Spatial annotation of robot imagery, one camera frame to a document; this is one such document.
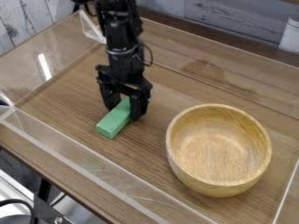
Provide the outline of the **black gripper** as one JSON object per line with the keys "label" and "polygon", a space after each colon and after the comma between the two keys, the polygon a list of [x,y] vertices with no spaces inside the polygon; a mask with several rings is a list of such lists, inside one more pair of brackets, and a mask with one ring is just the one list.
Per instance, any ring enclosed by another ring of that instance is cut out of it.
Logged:
{"label": "black gripper", "polygon": [[98,84],[103,102],[108,110],[120,103],[120,94],[130,96],[131,120],[138,121],[146,114],[152,83],[144,77],[146,44],[136,43],[131,46],[107,46],[108,64],[96,65]]}

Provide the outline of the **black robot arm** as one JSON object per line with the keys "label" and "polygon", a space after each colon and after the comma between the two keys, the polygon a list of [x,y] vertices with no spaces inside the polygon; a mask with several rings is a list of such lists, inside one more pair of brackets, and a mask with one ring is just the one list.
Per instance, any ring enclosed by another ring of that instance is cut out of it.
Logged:
{"label": "black robot arm", "polygon": [[84,6],[88,14],[98,17],[99,28],[107,40],[107,65],[96,65],[98,84],[103,102],[112,110],[130,97],[130,116],[138,121],[146,114],[152,83],[144,77],[146,43],[139,38],[143,21],[136,0],[71,0]]}

